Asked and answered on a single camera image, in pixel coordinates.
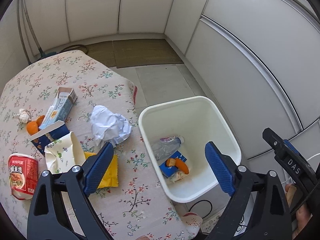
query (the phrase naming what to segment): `yellow snack bag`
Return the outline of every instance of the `yellow snack bag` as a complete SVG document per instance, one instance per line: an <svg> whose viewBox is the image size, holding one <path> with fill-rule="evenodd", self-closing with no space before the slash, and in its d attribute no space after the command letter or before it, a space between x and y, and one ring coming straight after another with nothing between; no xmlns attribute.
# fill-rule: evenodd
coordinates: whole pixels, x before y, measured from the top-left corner
<svg viewBox="0 0 320 240"><path fill-rule="evenodd" d="M92 155L96 155L96 153L84 152L85 158ZM98 186L98 188L103 187L118 187L118 156L113 155L112 161L107 168L106 173L103 175L102 180Z"/></svg>

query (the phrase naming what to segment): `plastic bottle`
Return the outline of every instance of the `plastic bottle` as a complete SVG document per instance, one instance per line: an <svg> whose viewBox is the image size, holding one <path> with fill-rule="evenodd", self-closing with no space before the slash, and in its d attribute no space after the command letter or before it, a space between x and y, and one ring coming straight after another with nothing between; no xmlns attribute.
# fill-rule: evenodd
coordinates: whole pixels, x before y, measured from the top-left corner
<svg viewBox="0 0 320 240"><path fill-rule="evenodd" d="M159 161L170 157L179 149L181 143L184 143L184 138L182 136L170 136L159 139L151 146L151 148L156 160Z"/></svg>

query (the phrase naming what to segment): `tablecloth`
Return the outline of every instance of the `tablecloth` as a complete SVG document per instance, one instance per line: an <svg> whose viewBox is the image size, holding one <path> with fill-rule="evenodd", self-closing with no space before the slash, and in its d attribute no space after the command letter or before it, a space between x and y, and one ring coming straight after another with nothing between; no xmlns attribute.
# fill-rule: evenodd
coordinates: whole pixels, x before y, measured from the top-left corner
<svg viewBox="0 0 320 240"><path fill-rule="evenodd" d="M19 201L11 195L7 160L12 153L35 156L39 174L46 169L44 157L28 140L25 125L13 118L20 108L32 120L45 114L59 86L74 88L78 99L66 125L74 131L83 150L98 152L91 133L90 116L95 105L104 105L124 115L132 127L129 138L115 148L119 159L119 187L98 189L89 200L98 217L114 239L136 239L146 235L152 240L192 239L201 219L179 217L166 197L143 143L134 106L137 91L132 82L79 50L69 51L35 62L12 78L0 98L0 201L19 231L27 235L30 200ZM65 205L76 232L76 221L68 195Z"/></svg>

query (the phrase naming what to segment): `floor mat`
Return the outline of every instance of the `floor mat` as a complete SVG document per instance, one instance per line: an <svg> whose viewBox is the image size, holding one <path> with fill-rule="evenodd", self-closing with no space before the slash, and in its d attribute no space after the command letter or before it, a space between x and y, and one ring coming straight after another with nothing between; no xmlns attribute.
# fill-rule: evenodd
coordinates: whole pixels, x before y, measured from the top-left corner
<svg viewBox="0 0 320 240"><path fill-rule="evenodd" d="M164 39L104 41L87 45L88 56L107 67L183 64Z"/></svg>
<svg viewBox="0 0 320 240"><path fill-rule="evenodd" d="M183 61L166 40L139 39L113 41L117 68L183 64Z"/></svg>

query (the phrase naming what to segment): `trash can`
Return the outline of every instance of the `trash can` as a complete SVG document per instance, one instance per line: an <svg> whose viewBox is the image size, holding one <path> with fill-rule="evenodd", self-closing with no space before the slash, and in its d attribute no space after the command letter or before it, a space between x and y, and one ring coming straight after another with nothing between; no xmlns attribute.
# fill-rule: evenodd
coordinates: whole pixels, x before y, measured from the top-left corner
<svg viewBox="0 0 320 240"><path fill-rule="evenodd" d="M139 117L139 128L159 181L175 202L190 202L218 185L204 155L207 142L213 141L222 154L240 164L241 151L235 137L216 105L206 97L149 106ZM189 175L175 183L162 175L151 149L153 142L171 135L184 138L179 152L187 158L190 167Z"/></svg>

